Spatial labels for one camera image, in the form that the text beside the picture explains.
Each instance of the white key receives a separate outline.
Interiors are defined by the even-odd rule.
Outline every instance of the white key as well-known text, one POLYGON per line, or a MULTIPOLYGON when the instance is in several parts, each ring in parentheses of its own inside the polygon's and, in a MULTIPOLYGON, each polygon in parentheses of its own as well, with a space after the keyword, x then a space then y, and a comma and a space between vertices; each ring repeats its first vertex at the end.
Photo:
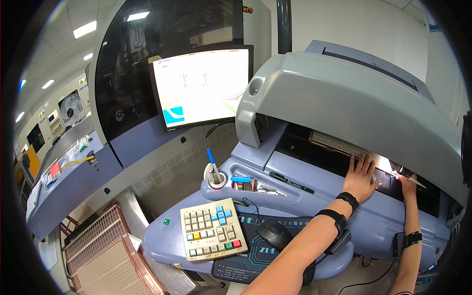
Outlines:
POLYGON ((234 232, 228 233, 228 240, 234 240, 234 239, 236 239, 235 233, 234 232))
POLYGON ((225 242, 226 241, 226 237, 225 235, 218 235, 218 241, 221 243, 221 242, 225 242))

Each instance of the gray machine cover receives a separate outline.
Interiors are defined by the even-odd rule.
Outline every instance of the gray machine cover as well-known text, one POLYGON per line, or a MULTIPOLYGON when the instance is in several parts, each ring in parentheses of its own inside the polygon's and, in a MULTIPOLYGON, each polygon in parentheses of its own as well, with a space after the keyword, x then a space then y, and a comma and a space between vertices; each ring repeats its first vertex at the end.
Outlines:
POLYGON ((274 55, 250 81, 236 114, 239 141, 258 148, 256 113, 382 155, 466 205, 460 130, 430 100, 379 71, 310 52, 274 55))

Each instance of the computer monitor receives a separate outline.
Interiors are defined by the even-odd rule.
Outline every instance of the computer monitor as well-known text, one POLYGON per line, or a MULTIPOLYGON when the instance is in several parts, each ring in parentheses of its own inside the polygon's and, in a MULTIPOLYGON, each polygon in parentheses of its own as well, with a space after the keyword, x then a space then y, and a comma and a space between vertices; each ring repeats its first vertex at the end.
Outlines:
POLYGON ((234 122, 253 77, 252 45, 213 45, 148 59, 164 131, 234 122))

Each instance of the computer mouse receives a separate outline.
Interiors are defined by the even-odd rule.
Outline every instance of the computer mouse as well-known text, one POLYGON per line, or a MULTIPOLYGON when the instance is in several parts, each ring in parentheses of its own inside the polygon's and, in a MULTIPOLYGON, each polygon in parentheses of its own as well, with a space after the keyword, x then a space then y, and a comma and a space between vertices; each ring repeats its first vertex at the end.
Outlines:
POLYGON ((271 219, 262 223, 256 229, 256 233, 279 252, 282 252, 293 239, 290 232, 283 225, 271 219))

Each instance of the hand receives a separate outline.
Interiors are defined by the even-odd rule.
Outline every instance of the hand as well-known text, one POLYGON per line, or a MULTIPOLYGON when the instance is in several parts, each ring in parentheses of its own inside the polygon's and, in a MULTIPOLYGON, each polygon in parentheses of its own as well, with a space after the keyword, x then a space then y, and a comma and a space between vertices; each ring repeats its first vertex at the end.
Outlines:
MULTIPOLYGON (((412 178, 416 180, 416 174, 413 174, 412 178)), ((397 180, 400 179, 400 181, 402 182, 403 199, 405 200, 405 202, 406 201, 416 202, 416 183, 408 180, 403 175, 398 175, 396 179, 397 180)))
POLYGON ((379 185, 377 180, 371 184, 371 178, 374 174, 375 162, 371 163, 371 156, 361 155, 357 167, 354 169, 354 156, 351 157, 349 170, 343 185, 343 192, 350 193, 361 203, 367 200, 379 185))

